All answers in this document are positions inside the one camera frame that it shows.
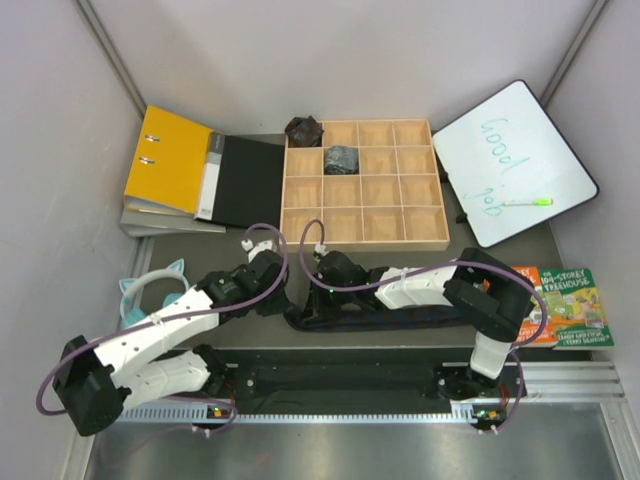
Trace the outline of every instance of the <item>green book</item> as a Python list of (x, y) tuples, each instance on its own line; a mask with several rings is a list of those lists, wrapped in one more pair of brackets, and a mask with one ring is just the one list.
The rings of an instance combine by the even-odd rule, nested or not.
[(558, 337), (555, 348), (591, 350), (613, 346), (600, 293), (588, 268), (539, 269), (550, 323)]

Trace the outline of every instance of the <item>book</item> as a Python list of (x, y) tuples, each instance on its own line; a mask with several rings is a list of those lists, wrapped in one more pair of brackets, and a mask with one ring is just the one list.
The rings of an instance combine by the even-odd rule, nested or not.
[(196, 222), (189, 217), (158, 215), (124, 209), (120, 228), (130, 237), (146, 237), (168, 233), (225, 233), (226, 228), (210, 223)]
[(212, 132), (149, 106), (124, 192), (125, 208), (193, 218)]
[(540, 282), (558, 349), (613, 346), (600, 293), (588, 268), (540, 269)]
[(284, 145), (211, 135), (196, 220), (246, 228), (280, 226)]
[[(544, 293), (542, 288), (542, 283), (540, 281), (540, 272), (536, 267), (513, 267), (513, 269), (519, 274), (527, 277), (531, 283), (533, 283), (536, 291), (543, 297)], [(527, 338), (530, 338), (531, 335), (536, 333), (538, 328), (540, 327), (540, 322), (542, 321), (542, 310), (540, 309), (540, 305), (536, 301), (534, 297), (531, 297), (531, 302), (533, 303), (533, 310), (527, 318), (522, 322), (522, 326), (520, 327), (520, 333), (518, 334), (518, 342), (523, 342)], [(536, 338), (532, 343), (529, 344), (531, 347), (554, 347), (558, 343), (558, 337), (556, 336), (555, 329), (553, 328), (552, 322), (547, 322), (547, 326), (545, 327), (542, 334)]]

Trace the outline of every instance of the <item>white vent strip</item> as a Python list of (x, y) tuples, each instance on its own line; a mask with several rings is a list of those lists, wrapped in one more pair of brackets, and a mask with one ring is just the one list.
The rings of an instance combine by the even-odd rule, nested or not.
[[(119, 423), (224, 423), (226, 419), (207, 418), (207, 405), (152, 403), (124, 412)], [(239, 415), (244, 424), (422, 424), (475, 423), (473, 407), (451, 405), (451, 413), (368, 414), (368, 415)]]

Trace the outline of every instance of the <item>blue ear cushion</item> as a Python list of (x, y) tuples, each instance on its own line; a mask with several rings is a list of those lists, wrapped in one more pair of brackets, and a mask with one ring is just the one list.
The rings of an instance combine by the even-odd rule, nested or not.
[(184, 295), (183, 293), (170, 293), (169, 295), (167, 295), (167, 297), (164, 299), (164, 302), (162, 302), (162, 308), (171, 305), (173, 302), (177, 302), (178, 300), (180, 300), (180, 297), (182, 297), (182, 295)]
[(129, 313), (124, 317), (122, 321), (122, 328), (129, 328), (140, 320), (144, 320), (147, 317), (147, 314), (142, 311), (141, 308), (132, 308)]

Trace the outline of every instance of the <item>yellow binder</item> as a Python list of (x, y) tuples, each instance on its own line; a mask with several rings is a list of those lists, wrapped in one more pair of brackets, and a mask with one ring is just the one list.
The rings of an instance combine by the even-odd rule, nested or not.
[(195, 215), (212, 129), (149, 106), (124, 192), (125, 208)]

